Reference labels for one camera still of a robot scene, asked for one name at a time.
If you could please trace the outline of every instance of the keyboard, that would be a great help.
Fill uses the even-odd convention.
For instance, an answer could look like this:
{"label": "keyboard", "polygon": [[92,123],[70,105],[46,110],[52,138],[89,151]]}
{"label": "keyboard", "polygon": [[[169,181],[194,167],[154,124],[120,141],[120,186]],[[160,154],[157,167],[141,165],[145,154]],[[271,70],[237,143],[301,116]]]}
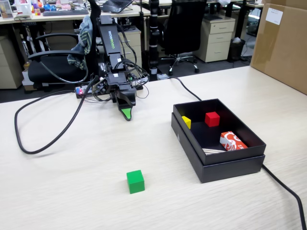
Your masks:
{"label": "keyboard", "polygon": [[88,14],[86,9],[82,10],[66,10],[66,11],[45,11],[43,16],[62,16],[62,15],[81,15]]}

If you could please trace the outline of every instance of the office chair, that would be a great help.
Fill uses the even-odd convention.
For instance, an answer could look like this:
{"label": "office chair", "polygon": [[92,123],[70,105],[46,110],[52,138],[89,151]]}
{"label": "office chair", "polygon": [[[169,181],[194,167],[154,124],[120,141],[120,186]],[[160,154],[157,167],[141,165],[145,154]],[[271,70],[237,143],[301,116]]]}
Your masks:
{"label": "office chair", "polygon": [[[54,77],[46,68],[40,63],[42,62],[48,69],[53,73],[58,75],[60,78],[63,78],[67,81],[81,81],[86,76],[86,71],[81,70],[74,65],[70,65],[67,62],[67,56],[72,54],[79,59],[85,57],[86,65],[88,68],[88,77],[85,81],[90,79],[90,75],[94,73],[98,75],[98,63],[96,59],[96,37],[99,36],[96,18],[99,18],[101,14],[100,7],[96,4],[95,0],[88,0],[91,5],[91,22],[93,24],[93,37],[92,37],[92,46],[90,52],[84,56],[84,53],[72,50],[54,50],[54,51],[44,51],[39,52],[33,55],[30,55],[28,58],[32,60],[28,76],[30,81],[34,82],[36,86],[42,83],[63,83],[61,80]],[[36,39],[44,42],[47,37],[52,36],[71,36],[74,37],[78,42],[77,34],[69,33],[54,33],[46,34],[37,37]]]}
{"label": "office chair", "polygon": [[205,14],[207,0],[172,0],[171,13],[165,26],[159,25],[159,43],[165,48],[161,60],[173,60],[168,75],[173,75],[173,67],[178,62],[187,62],[194,66],[198,73],[197,59],[193,55],[179,54],[198,50],[201,45],[201,22]]}

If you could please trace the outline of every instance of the chair armrest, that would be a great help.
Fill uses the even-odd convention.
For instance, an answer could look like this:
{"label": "chair armrest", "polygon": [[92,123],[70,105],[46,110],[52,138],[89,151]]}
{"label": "chair armrest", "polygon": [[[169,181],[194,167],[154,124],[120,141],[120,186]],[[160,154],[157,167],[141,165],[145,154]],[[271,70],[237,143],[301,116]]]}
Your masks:
{"label": "chair armrest", "polygon": [[73,50],[53,50],[53,51],[44,51],[36,54],[32,54],[28,57],[30,60],[40,59],[43,56],[51,56],[51,55],[69,55],[72,54],[74,56],[78,56],[80,58],[84,57],[84,53]]}
{"label": "chair armrest", "polygon": [[70,36],[78,40],[78,35],[77,34],[71,34],[71,33],[53,33],[53,34],[45,34],[36,37],[37,40],[41,40],[47,37],[54,37],[54,36]]}

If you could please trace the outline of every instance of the yellow cube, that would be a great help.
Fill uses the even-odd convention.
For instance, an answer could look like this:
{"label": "yellow cube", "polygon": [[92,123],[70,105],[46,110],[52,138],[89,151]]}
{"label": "yellow cube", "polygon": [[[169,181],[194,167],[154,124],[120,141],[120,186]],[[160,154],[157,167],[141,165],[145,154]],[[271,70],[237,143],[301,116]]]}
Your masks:
{"label": "yellow cube", "polygon": [[182,116],[182,119],[187,124],[188,128],[191,129],[191,120],[188,119],[186,116]]}

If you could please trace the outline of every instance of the red cube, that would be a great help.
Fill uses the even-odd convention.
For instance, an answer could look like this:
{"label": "red cube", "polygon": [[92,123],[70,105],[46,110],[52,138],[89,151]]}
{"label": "red cube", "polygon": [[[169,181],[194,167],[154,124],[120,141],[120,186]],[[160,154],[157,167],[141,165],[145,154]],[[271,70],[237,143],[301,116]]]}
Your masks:
{"label": "red cube", "polygon": [[209,127],[218,126],[220,123],[220,116],[216,112],[206,113],[205,123]]}

